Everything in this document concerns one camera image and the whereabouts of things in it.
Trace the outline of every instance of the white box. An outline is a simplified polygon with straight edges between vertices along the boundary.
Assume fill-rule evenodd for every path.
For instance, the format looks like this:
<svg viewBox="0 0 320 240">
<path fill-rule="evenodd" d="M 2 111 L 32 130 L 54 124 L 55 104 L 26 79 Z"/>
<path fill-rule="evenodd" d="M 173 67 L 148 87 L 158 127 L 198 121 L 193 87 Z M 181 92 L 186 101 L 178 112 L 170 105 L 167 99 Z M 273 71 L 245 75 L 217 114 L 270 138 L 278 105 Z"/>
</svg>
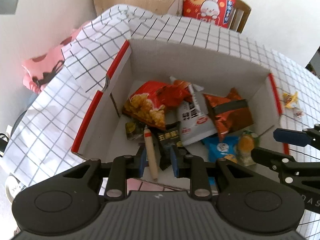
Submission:
<svg viewBox="0 0 320 240">
<path fill-rule="evenodd" d="M 272 75 L 260 65 L 179 43 L 130 40 L 130 44 L 126 41 L 116 56 L 113 68 L 115 72 L 108 89 L 101 99 L 97 97 L 92 101 L 88 117 L 84 118 L 72 147 L 73 151 L 86 159 L 99 158 L 102 162 L 111 162 L 117 156 L 135 155 L 138 142 L 126 139 L 124 126 L 129 118 L 121 115 L 121 109 L 127 98 L 144 82 L 157 80 L 169 83 L 171 75 L 204 86 L 204 92 L 223 97 L 235 87 L 248 100 L 255 122 L 250 129 L 260 135 L 273 126 L 261 136 L 260 146 L 284 152 L 284 145 L 273 139 L 273 131 L 280 127 L 277 108 L 279 97 Z M 174 122 L 174 116 L 171 118 L 167 118 L 167 123 Z M 187 146 L 187 149 L 207 161 L 208 152 L 200 142 Z M 253 165 L 250 169 L 278 180 L 277 173 L 267 167 Z M 148 167 L 145 168 L 143 179 L 152 181 Z M 170 167 L 165 171 L 159 169 L 158 183 L 189 188 L 189 179 L 175 178 Z"/>
</svg>

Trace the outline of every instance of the grid pattern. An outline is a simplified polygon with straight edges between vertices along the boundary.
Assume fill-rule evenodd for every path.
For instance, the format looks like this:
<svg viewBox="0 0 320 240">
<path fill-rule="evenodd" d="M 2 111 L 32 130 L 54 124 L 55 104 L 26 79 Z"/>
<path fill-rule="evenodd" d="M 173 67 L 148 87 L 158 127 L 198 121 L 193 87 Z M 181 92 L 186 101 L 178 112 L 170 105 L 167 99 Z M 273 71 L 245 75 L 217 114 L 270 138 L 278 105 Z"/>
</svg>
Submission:
<svg viewBox="0 0 320 240">
<path fill-rule="evenodd" d="M 25 185 L 75 166 L 83 160 L 70 147 L 91 98 L 104 86 L 105 73 L 125 39 L 184 43 L 254 62 L 270 70 L 278 93 L 299 93 L 304 116 L 283 109 L 282 128 L 302 130 L 320 123 L 320 80 L 283 54 L 232 30 L 196 19 L 158 16 L 141 8 L 116 5 L 84 26 L 62 51 L 66 68 L 57 74 L 27 111 L 6 149 L 6 165 Z M 318 162 L 320 151 L 290 145 L 299 162 Z M 297 231 L 320 238 L 318 214 L 305 211 Z"/>
</svg>

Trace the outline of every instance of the popcorn snack bag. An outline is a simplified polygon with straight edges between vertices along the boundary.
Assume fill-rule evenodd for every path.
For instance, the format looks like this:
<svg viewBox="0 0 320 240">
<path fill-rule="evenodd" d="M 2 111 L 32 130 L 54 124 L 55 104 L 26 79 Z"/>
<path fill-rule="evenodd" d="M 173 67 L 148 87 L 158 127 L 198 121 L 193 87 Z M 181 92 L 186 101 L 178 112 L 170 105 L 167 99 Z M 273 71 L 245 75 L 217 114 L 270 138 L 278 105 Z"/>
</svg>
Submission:
<svg viewBox="0 0 320 240">
<path fill-rule="evenodd" d="M 228 28 L 236 0 L 183 0 L 183 16 Z"/>
<path fill-rule="evenodd" d="M 148 81 L 134 92 L 122 112 L 149 126 L 165 130 L 165 113 L 178 107 L 183 100 L 192 100 L 185 83 L 169 85 Z"/>
</svg>

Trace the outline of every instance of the red snack bag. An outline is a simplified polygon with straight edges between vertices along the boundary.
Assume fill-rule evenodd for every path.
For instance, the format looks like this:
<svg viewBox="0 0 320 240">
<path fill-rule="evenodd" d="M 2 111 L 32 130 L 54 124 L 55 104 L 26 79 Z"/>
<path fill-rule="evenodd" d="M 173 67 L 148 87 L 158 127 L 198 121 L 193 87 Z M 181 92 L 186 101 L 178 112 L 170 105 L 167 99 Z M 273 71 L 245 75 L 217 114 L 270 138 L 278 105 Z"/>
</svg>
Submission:
<svg viewBox="0 0 320 240">
<path fill-rule="evenodd" d="M 191 94 L 182 85 L 148 81 L 129 97 L 122 112 L 149 126 L 165 130 L 165 112 L 178 107 L 188 98 Z"/>
<path fill-rule="evenodd" d="M 228 21 L 236 0 L 184 0 L 183 16 L 228 28 Z"/>
<path fill-rule="evenodd" d="M 229 132 L 239 131 L 253 124 L 248 103 L 235 88 L 223 98 L 204 94 L 209 117 L 217 128 L 222 142 Z"/>
</svg>

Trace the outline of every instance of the metal screw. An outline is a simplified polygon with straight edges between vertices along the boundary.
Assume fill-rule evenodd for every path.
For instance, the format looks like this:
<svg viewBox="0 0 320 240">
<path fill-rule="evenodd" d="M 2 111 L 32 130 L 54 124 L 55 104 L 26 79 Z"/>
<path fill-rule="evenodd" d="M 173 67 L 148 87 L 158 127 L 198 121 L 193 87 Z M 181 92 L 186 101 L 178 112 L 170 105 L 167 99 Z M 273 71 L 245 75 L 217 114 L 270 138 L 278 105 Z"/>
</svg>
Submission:
<svg viewBox="0 0 320 240">
<path fill-rule="evenodd" d="M 197 197 L 207 197 L 210 195 L 210 191 L 204 188 L 198 188 L 195 190 L 195 195 Z"/>
<path fill-rule="evenodd" d="M 293 178 L 291 177 L 286 177 L 284 180 L 286 183 L 292 183 L 293 182 Z"/>
<path fill-rule="evenodd" d="M 122 191 L 119 189 L 109 189 L 107 191 L 108 197 L 120 197 L 122 195 Z"/>
</svg>

